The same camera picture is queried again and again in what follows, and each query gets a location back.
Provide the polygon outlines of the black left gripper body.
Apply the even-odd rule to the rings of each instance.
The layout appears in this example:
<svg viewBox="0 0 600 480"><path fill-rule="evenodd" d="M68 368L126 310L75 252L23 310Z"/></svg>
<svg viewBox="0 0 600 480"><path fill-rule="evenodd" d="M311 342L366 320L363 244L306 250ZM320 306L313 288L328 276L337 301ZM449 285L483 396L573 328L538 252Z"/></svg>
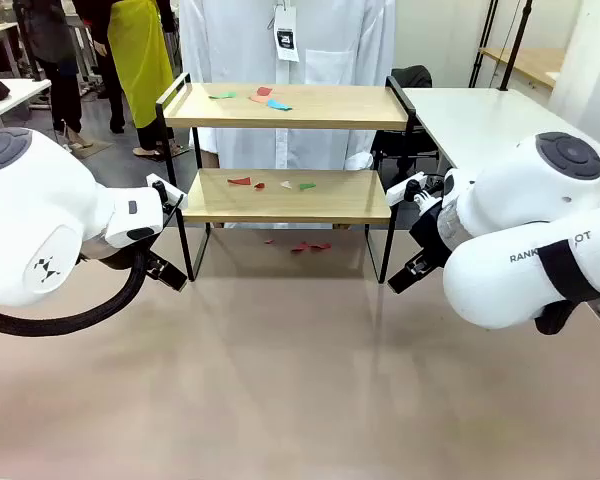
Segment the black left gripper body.
<svg viewBox="0 0 600 480"><path fill-rule="evenodd" d="M82 244L79 261L96 260L113 270L127 270L133 267L138 255L142 257L145 266L155 262L156 256L144 241L116 248L103 237L94 237Z"/></svg>

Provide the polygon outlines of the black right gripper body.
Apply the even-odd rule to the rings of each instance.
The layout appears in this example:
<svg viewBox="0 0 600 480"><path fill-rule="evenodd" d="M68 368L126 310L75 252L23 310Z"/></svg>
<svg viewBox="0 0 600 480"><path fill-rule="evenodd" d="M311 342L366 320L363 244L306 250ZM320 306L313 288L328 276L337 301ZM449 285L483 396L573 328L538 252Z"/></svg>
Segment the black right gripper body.
<svg viewBox="0 0 600 480"><path fill-rule="evenodd" d="M423 249L432 248L444 251L444 265L451 255L451 250L443 242L438 231L437 221L442 210L440 202L435 203L427 211L422 213L410 230L411 237ZM421 251L411 260L420 260Z"/></svg>

